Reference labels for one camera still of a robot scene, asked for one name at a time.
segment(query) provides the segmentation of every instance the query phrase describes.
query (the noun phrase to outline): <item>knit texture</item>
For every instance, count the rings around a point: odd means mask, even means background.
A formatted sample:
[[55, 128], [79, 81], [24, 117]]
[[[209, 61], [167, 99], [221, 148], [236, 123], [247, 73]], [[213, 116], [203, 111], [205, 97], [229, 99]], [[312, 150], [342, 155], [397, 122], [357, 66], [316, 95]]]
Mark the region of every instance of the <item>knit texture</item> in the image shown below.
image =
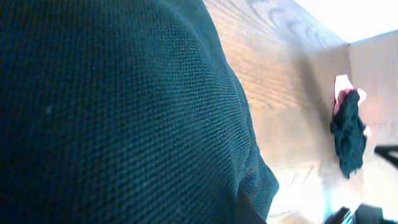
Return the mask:
[[348, 179], [352, 171], [362, 167], [367, 141], [367, 137], [363, 134], [365, 125], [358, 114], [358, 101], [358, 92], [350, 91], [337, 114], [333, 116], [330, 126], [330, 131], [335, 136], [335, 149], [340, 159], [340, 169]]
[[0, 1], [2, 223], [233, 223], [279, 187], [201, 1]]

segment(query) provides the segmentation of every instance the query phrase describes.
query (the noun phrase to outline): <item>wooden floor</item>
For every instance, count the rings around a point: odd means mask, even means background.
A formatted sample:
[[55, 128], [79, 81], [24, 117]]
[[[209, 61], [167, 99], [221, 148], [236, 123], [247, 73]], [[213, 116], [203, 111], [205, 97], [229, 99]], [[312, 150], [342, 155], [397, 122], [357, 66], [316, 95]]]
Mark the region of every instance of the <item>wooden floor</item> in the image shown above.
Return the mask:
[[[245, 89], [262, 156], [280, 183], [268, 223], [321, 223], [342, 206], [379, 201], [380, 182], [373, 180], [396, 177], [394, 168], [379, 174], [364, 166], [346, 180], [329, 132], [334, 77], [351, 77], [348, 45], [293, 0], [204, 2]], [[373, 158], [367, 149], [365, 162], [384, 166]]]

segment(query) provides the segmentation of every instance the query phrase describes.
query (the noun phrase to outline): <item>dark fabric item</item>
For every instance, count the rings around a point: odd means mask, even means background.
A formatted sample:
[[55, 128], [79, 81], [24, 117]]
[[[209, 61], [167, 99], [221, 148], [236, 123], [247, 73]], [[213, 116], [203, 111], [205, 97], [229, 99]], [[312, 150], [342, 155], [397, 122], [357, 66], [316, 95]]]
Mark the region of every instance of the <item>dark fabric item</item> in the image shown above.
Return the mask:
[[379, 224], [398, 224], [398, 222], [394, 220], [381, 220]]
[[361, 204], [355, 211], [355, 224], [382, 224], [383, 211], [379, 207]]
[[340, 159], [340, 169], [346, 178], [349, 178], [352, 171], [362, 167], [367, 141], [367, 137], [363, 134], [365, 125], [358, 114], [358, 101], [358, 92], [350, 91], [337, 114], [333, 116], [330, 125], [330, 131], [335, 136], [335, 149]]
[[2, 223], [266, 219], [279, 185], [201, 1], [0, 1]]
[[236, 202], [236, 223], [265, 224], [241, 185]]

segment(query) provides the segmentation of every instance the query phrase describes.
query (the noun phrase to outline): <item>black object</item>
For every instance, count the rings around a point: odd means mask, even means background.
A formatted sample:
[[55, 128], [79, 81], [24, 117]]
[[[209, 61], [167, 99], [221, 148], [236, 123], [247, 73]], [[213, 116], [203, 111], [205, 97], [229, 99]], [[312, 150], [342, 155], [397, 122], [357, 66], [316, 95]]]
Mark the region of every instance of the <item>black object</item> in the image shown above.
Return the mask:
[[353, 216], [349, 208], [343, 207], [331, 215], [325, 224], [351, 224], [353, 222]]
[[367, 141], [367, 137], [363, 134], [365, 125], [358, 114], [358, 101], [358, 92], [350, 91], [330, 124], [330, 131], [335, 136], [335, 149], [340, 159], [340, 169], [348, 179], [352, 171], [362, 167]]
[[374, 153], [385, 158], [385, 160], [398, 168], [398, 158], [390, 155], [390, 152], [398, 152], [398, 146], [376, 146], [374, 148]]
[[238, 189], [238, 202], [236, 205], [236, 223], [265, 224], [265, 221], [253, 208], [252, 202], [243, 190], [242, 186]]
[[265, 220], [278, 182], [201, 1], [0, 1], [1, 223]]
[[349, 208], [341, 208], [325, 222], [326, 224], [396, 224], [383, 218], [382, 208], [361, 204], [354, 214]]
[[383, 211], [379, 207], [361, 204], [355, 211], [354, 224], [381, 224], [383, 221]]

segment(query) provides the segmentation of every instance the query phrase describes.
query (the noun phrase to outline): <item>hardwood floorboard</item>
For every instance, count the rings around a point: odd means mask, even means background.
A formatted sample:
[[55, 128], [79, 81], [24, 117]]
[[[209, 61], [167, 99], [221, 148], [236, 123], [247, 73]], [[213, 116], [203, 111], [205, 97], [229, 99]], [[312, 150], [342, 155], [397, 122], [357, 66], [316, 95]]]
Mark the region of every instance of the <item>hardwood floorboard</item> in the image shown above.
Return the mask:
[[262, 157], [280, 183], [267, 222], [321, 223], [342, 206], [377, 197], [365, 182], [378, 158], [367, 149], [373, 165], [346, 180], [329, 131], [334, 78], [351, 77], [348, 44], [292, 0], [204, 2], [245, 89]]

